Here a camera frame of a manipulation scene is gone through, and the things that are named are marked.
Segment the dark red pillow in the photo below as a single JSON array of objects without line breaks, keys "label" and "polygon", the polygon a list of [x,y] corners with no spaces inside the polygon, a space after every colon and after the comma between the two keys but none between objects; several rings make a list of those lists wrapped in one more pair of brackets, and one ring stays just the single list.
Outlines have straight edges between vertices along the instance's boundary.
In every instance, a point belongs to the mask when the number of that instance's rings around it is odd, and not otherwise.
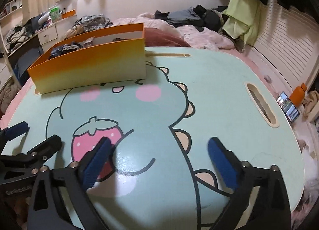
[{"label": "dark red pillow", "polygon": [[144,29],[145,45],[147,47],[189,47],[185,40],[157,28]]}]

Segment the smartphone with lit screen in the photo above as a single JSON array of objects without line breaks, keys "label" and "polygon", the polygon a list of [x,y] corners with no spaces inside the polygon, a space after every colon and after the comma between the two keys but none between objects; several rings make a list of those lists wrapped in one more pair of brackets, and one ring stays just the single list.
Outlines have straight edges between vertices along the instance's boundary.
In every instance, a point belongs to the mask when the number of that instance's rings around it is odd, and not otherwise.
[{"label": "smartphone with lit screen", "polygon": [[280,93],[276,102],[290,123],[294,123],[300,116],[298,109],[285,92]]}]

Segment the orange storage box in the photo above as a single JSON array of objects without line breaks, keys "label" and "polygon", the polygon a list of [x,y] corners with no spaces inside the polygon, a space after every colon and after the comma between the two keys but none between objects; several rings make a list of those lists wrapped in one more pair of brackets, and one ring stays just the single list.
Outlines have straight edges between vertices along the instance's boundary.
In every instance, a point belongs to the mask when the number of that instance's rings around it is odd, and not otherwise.
[{"label": "orange storage box", "polygon": [[133,23],[83,33],[55,46],[93,45],[51,57],[52,48],[28,69],[41,94],[94,84],[146,78],[144,25]]}]

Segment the orange bottle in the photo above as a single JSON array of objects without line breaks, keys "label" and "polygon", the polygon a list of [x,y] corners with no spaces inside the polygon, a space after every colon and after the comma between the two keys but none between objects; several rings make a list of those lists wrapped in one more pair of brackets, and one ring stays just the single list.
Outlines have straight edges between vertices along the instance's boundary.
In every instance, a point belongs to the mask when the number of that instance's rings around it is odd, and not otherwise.
[{"label": "orange bottle", "polygon": [[292,94],[290,95],[290,100],[292,102],[292,104],[295,107],[299,107],[301,105],[301,103],[303,102],[303,99],[305,97],[305,92],[307,91],[307,86],[302,83],[301,85],[297,86]]}]

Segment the light green hanging garment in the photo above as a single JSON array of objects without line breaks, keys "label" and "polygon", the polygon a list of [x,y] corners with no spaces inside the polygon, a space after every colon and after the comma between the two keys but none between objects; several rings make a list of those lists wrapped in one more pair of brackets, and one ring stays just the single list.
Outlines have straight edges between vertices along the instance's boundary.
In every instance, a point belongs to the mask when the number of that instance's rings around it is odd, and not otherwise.
[{"label": "light green hanging garment", "polygon": [[233,39],[253,46],[258,37],[262,3],[259,0],[230,0],[223,12],[228,19],[222,29]]}]

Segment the white bedside drawer cabinet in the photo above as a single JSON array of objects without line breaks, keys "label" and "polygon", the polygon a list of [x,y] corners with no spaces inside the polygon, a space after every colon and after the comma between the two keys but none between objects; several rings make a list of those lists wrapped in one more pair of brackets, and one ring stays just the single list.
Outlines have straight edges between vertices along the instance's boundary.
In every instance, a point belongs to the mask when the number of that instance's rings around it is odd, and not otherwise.
[{"label": "white bedside drawer cabinet", "polygon": [[64,18],[56,23],[49,25],[38,32],[37,36],[44,52],[59,42],[65,33],[71,29],[75,23],[76,17]]}]

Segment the patterned clothes pile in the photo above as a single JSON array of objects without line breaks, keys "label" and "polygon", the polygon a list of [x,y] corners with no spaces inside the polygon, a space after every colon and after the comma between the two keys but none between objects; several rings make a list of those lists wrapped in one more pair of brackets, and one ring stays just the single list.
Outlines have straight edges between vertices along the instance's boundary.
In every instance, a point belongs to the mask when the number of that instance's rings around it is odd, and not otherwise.
[{"label": "patterned clothes pile", "polygon": [[104,14],[85,15],[75,21],[73,26],[62,37],[62,40],[90,31],[110,27],[112,25],[113,23],[110,21],[109,18],[106,18]]}]

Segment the black cloth bundle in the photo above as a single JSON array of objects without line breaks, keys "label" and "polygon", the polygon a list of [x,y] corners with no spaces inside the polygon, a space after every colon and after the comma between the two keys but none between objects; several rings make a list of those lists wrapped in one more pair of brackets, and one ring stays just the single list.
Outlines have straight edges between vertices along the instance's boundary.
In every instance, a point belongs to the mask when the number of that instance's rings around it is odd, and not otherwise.
[{"label": "black cloth bundle", "polygon": [[50,53],[49,60],[56,58],[56,57],[59,57],[61,55],[67,54],[67,53],[71,53],[71,52],[80,50],[82,48],[83,48],[83,46],[75,41],[73,41],[70,44],[64,44],[62,46],[54,47]]}]

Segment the pink floral duvet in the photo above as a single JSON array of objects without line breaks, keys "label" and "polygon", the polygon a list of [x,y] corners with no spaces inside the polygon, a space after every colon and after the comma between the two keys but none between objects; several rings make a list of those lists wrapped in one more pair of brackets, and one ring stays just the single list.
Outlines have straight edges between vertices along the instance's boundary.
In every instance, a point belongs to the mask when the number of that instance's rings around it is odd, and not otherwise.
[{"label": "pink floral duvet", "polygon": [[220,49],[234,49],[235,44],[224,35],[204,28],[199,32],[193,25],[175,28],[166,21],[155,19],[154,14],[143,13],[135,18],[119,18],[112,21],[114,26],[133,23],[143,23],[144,28],[157,28],[171,35],[185,40],[192,48],[209,49],[218,51]]}]

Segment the green lidded cup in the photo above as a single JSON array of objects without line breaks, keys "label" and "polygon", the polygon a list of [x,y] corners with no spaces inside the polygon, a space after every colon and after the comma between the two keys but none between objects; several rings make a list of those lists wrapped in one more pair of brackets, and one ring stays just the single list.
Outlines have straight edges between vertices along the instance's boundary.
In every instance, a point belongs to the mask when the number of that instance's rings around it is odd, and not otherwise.
[{"label": "green lidded cup", "polygon": [[50,10],[50,16],[53,23],[62,19],[61,10],[59,7],[52,8]]}]

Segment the dark clothes pile on bed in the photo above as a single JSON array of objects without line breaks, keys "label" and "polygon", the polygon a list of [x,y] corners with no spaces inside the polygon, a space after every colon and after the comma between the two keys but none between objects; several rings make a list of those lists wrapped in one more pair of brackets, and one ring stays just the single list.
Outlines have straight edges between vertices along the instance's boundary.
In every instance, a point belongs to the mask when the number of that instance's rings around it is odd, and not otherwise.
[{"label": "dark clothes pile on bed", "polygon": [[205,9],[201,5],[190,7],[185,10],[176,12],[162,13],[155,11],[155,19],[166,21],[175,28],[193,25],[199,32],[207,28],[211,31],[219,32],[226,22],[227,18],[223,18],[222,12],[228,6],[218,6],[217,8]]}]

